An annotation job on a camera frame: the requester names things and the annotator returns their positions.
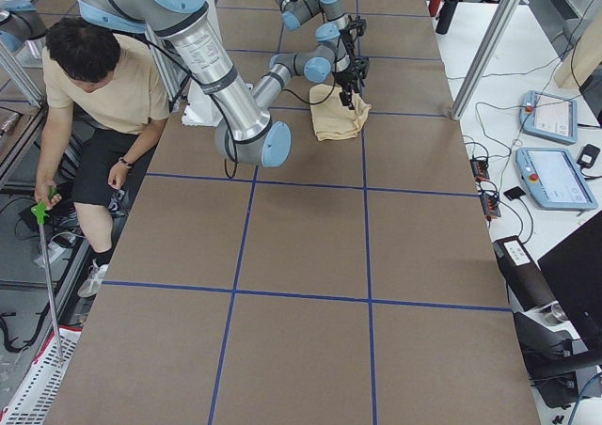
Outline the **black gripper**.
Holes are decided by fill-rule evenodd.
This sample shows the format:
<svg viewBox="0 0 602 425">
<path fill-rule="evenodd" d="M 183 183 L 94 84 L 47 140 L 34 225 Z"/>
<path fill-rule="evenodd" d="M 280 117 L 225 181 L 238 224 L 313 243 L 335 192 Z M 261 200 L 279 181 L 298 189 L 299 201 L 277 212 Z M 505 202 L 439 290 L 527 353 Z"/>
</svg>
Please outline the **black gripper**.
<svg viewBox="0 0 602 425">
<path fill-rule="evenodd" d="M 347 25 L 343 29 L 340 30 L 341 40 L 346 49 L 355 49 L 356 48 L 356 40 L 358 38 L 357 39 L 353 38 L 353 36 L 346 29 Z"/>
<path fill-rule="evenodd" d="M 354 65 L 349 65 L 343 71 L 336 73 L 336 83 L 342 91 L 339 93 L 341 103 L 347 105 L 350 110 L 354 110 L 354 91 L 359 91 L 360 72 Z"/>
</svg>

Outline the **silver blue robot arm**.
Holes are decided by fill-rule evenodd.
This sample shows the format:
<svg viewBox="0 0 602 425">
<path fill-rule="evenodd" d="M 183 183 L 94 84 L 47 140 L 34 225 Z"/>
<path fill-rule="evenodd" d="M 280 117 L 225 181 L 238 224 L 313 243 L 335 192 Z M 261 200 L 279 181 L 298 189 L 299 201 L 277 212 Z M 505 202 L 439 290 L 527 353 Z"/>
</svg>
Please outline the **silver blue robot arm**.
<svg viewBox="0 0 602 425">
<path fill-rule="evenodd" d="M 275 0 L 282 13 L 282 20 L 289 30 L 296 30 L 310 19 L 323 15 L 328 23 L 338 27 L 347 53 L 353 55 L 356 39 L 361 37 L 366 22 L 353 18 L 346 12 L 343 0 Z"/>
<path fill-rule="evenodd" d="M 269 71 L 248 88 L 210 25 L 208 0 L 78 0 L 81 16 L 111 30 L 142 34 L 151 29 L 171 42 L 192 78 L 222 115 L 214 141 L 235 163 L 277 167 L 288 158 L 289 127 L 272 119 L 272 101 L 295 76 L 320 84 L 333 77 L 341 103 L 352 108 L 353 94 L 366 78 L 370 62 L 356 54 L 366 22 L 352 17 L 342 0 L 275 0 L 290 30 L 322 15 L 316 48 L 308 53 L 275 55 Z"/>
</svg>

